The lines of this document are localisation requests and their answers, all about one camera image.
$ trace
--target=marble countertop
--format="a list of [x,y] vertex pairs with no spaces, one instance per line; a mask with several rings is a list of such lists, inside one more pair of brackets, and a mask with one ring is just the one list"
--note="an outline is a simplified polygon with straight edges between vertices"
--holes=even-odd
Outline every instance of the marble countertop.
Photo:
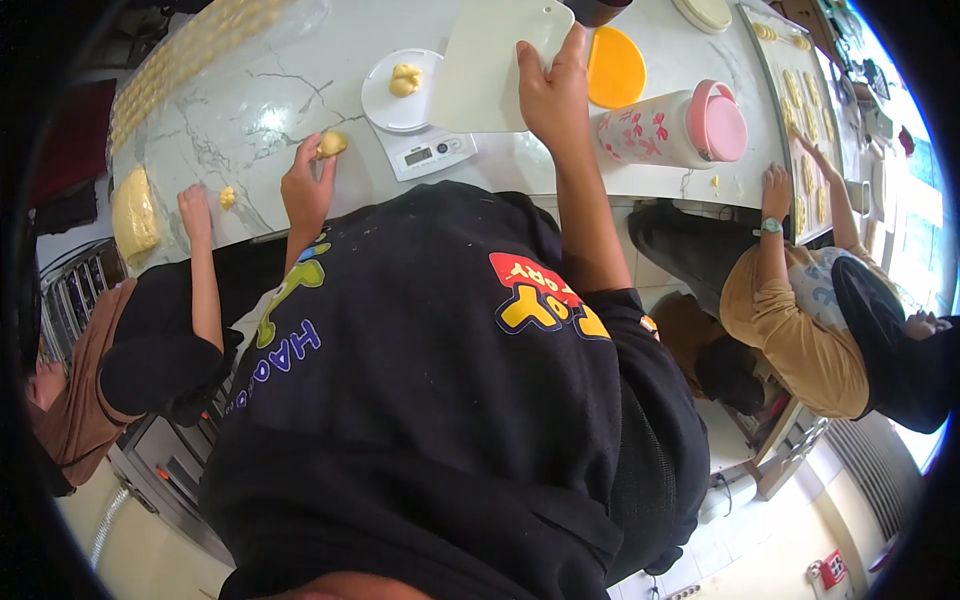
[[[748,1],[769,10],[759,0]],[[248,42],[172,92],[138,126],[113,157],[112,171],[119,182],[136,164],[145,166],[161,243],[132,265],[132,273],[189,255],[177,193],[195,182],[210,190],[215,247],[287,229],[279,179],[296,146],[316,131],[335,129],[350,141],[337,167],[330,217],[444,179],[491,191],[556,193],[550,156],[530,133],[476,134],[476,156],[431,176],[396,181],[361,109],[361,83],[378,60],[395,50],[425,48],[442,54],[461,2],[371,3],[361,7],[333,0],[324,22],[308,36],[283,44],[270,43],[269,37]],[[648,78],[643,98],[692,89],[702,79],[725,82],[746,117],[750,137],[743,158],[709,171],[620,165],[598,145],[609,194],[759,207],[763,169],[771,161],[783,161],[780,128],[749,38],[753,33],[733,6],[732,11],[732,26],[719,36],[700,32],[670,0],[634,2],[611,23],[643,54]],[[591,107],[594,118],[603,112]],[[714,176],[717,187],[711,184]],[[227,185],[236,191],[236,204],[225,212],[216,196]]]

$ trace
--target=digital kitchen scale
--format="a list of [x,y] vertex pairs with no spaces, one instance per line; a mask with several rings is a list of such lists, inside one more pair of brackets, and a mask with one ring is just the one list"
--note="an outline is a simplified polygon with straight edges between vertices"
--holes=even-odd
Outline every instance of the digital kitchen scale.
[[[364,113],[373,124],[397,181],[436,173],[477,154],[470,133],[450,133],[426,123],[434,78],[443,59],[429,50],[398,50],[378,62],[363,82],[360,101]],[[397,98],[389,86],[394,66],[402,62],[423,72],[420,88],[406,98]]]

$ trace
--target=baking tray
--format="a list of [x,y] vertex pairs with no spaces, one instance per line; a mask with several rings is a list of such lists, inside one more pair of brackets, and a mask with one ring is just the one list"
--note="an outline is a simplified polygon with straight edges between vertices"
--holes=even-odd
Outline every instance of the baking tray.
[[[829,185],[813,157],[808,155],[799,141],[790,139],[781,105],[785,102],[791,107],[794,119],[801,131],[807,132],[811,138],[814,138],[813,133],[816,133],[814,143],[818,144],[821,150],[827,154],[828,159],[834,165],[837,165],[838,169],[842,170],[843,154],[840,147],[840,129],[830,101],[827,74],[821,67],[816,54],[816,46],[806,29],[778,14],[760,12],[742,3],[736,6],[747,24],[750,38],[760,55],[760,63],[763,65],[767,84],[770,89],[774,90],[776,97],[774,112],[778,116],[780,125],[783,155],[789,156],[789,160],[784,166],[793,179],[794,188],[794,203],[790,210],[791,227],[787,232],[787,237],[794,244],[805,244],[833,228],[833,218],[830,214]],[[760,39],[754,29],[755,23],[772,28],[778,35],[778,39]],[[806,39],[808,46],[802,48],[798,45],[795,36]],[[793,74],[802,100],[801,106],[797,106],[791,98],[784,75],[784,71],[787,70]],[[805,74],[809,74],[815,89],[811,90]],[[819,105],[815,104],[813,93],[816,94]],[[812,112],[812,127],[807,122],[803,105],[808,106]],[[828,127],[832,128],[832,142],[828,139]],[[809,161],[810,170],[813,173],[813,186],[809,192],[804,185],[804,157]]]

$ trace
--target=plastic water jug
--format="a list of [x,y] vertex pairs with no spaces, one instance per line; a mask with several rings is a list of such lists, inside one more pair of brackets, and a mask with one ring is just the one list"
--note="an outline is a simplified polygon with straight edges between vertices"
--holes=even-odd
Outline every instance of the plastic water jug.
[[597,130],[607,154],[625,163],[709,169],[736,162],[747,149],[747,123],[733,93],[713,80],[611,110]]

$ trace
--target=wristwatch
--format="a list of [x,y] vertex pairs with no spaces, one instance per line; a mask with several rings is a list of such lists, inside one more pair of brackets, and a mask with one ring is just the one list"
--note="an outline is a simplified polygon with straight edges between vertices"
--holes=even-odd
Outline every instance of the wristwatch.
[[783,233],[783,225],[781,225],[780,221],[777,219],[774,219],[773,217],[767,217],[763,220],[763,223],[760,224],[760,229],[754,229],[754,235],[759,237],[761,231],[766,231],[768,233]]

